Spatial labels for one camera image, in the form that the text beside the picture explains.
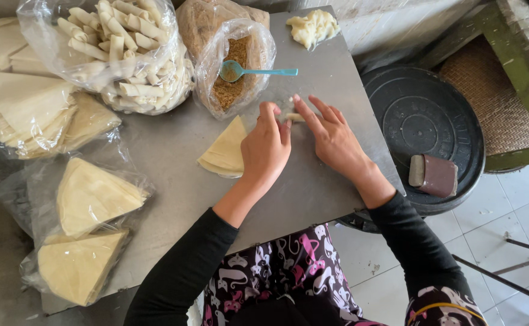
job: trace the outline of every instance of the spoon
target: spoon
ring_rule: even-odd
[[[244,74],[268,74],[282,76],[297,76],[298,69],[277,69],[277,70],[248,70],[243,69],[240,64],[234,60],[227,60],[222,63],[220,77],[227,82],[235,82]]]

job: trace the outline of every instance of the brown crumb filling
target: brown crumb filling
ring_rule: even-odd
[[[240,40],[229,39],[229,53],[223,60],[234,60],[240,64],[240,66],[246,69],[246,46],[249,42],[250,36],[244,37]],[[244,89],[244,78],[242,75],[235,82],[224,81],[220,76],[214,82],[212,92],[217,98],[223,110],[227,110],[234,100],[242,94]]]

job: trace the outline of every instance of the metal tabletop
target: metal tabletop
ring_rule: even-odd
[[[333,13],[330,6],[320,7]],[[294,93],[315,94],[340,109],[359,139],[391,183],[403,187],[347,44],[339,34],[313,52],[292,40],[288,18],[313,9],[270,15],[270,31],[277,46],[275,69],[298,68],[296,77],[272,76],[268,88],[242,114],[256,121],[258,103],[286,103]],[[135,166],[156,187],[138,232],[120,258],[106,295],[139,285],[154,264],[192,224],[214,205],[236,179],[206,171],[196,159],[214,142],[232,118],[217,121],[192,99],[155,117],[122,116],[123,139]],[[315,155],[314,137],[304,123],[292,128],[292,152],[271,190],[249,212],[229,253],[297,232],[363,208],[355,187]]]

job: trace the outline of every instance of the finger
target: finger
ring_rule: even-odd
[[[333,111],[333,113],[337,116],[337,119],[339,119],[339,121],[341,121],[342,124],[346,125],[347,124],[347,120],[345,120],[345,116],[343,116],[343,114],[341,113],[341,111],[339,111],[336,107],[334,106],[329,106],[329,108]]]
[[[317,96],[309,95],[309,100],[315,107],[317,107],[317,109],[319,109],[319,112],[321,112],[326,121],[333,123],[340,122],[333,110],[330,109],[325,102],[319,100]]]
[[[274,126],[274,115],[281,114],[281,109],[274,102],[262,102],[259,105],[261,111],[261,118],[257,123],[261,122],[267,126]]]
[[[279,131],[281,133],[281,144],[290,146],[290,127],[292,125],[292,120],[286,120],[285,123],[279,127]]]
[[[299,95],[295,94],[293,96],[293,103],[295,104],[297,112],[303,116],[304,121],[307,122],[307,126],[309,126],[315,135],[325,132],[325,127],[319,121],[319,117],[307,106]]]

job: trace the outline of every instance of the cat print pants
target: cat print pants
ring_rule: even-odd
[[[224,257],[204,290],[203,325],[225,326],[242,308],[297,293],[326,297],[349,321],[362,315],[327,224]]]

